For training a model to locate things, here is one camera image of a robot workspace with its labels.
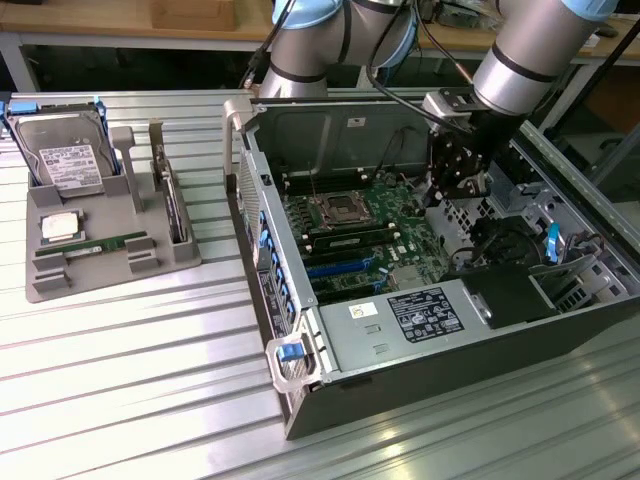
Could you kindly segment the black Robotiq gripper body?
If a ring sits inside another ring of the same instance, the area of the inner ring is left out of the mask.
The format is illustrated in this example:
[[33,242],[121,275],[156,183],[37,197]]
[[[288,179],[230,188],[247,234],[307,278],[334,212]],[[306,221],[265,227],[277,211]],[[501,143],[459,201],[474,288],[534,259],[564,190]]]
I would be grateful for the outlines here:
[[480,198],[490,193],[486,179],[491,162],[506,148],[526,117],[493,110],[465,114],[453,126],[429,134],[424,203]]

